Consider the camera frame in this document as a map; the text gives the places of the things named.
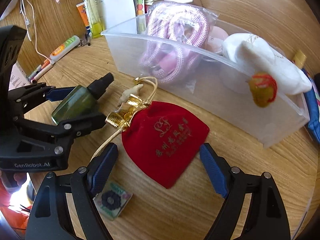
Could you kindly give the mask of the person's left hand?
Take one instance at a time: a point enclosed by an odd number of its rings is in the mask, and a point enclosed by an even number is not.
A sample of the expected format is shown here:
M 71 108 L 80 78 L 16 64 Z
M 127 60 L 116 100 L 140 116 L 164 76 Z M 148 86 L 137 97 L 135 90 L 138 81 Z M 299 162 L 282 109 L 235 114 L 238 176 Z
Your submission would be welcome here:
M 26 173 L 12 173 L 1 171 L 1 181 L 8 193 L 14 193 L 18 191 L 26 182 L 26 180 Z

